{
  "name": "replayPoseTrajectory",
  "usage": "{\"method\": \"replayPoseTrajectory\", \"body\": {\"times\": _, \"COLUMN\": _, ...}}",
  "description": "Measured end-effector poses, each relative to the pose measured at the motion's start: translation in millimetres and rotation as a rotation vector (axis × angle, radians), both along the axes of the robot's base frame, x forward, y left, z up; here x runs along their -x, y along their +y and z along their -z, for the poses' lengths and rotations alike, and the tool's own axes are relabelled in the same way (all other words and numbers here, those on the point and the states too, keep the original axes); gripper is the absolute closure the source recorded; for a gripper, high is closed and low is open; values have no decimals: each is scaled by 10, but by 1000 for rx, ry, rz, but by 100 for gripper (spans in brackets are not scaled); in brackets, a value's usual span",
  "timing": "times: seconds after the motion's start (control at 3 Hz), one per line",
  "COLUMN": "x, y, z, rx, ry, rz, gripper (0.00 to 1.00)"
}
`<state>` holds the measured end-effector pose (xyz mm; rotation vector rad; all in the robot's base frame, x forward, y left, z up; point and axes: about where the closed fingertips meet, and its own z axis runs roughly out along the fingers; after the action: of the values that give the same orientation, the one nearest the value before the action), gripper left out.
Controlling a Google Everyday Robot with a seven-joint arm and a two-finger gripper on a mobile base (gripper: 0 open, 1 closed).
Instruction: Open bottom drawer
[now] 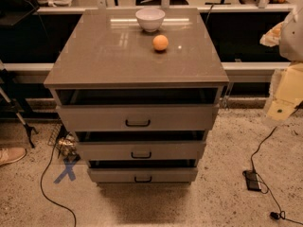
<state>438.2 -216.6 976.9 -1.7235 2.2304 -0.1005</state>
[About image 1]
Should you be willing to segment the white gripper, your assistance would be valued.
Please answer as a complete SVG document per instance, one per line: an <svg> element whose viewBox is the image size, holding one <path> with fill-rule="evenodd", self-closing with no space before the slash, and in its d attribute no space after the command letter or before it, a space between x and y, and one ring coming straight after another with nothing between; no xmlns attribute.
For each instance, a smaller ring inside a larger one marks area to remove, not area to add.
<svg viewBox="0 0 303 227"><path fill-rule="evenodd" d="M272 75L262 122L269 127L285 122L303 102L303 62L292 61Z"/></svg>

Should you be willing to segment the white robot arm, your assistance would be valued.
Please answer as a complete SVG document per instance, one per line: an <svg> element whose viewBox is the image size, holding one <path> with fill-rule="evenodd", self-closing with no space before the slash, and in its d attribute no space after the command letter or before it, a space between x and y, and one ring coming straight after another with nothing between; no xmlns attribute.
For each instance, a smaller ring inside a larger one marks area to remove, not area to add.
<svg viewBox="0 0 303 227"><path fill-rule="evenodd" d="M272 75L270 97L264 106L266 121L277 125L303 102L303 8L293 9L259 42L269 47L277 45L280 56L290 62L286 69L276 70Z"/></svg>

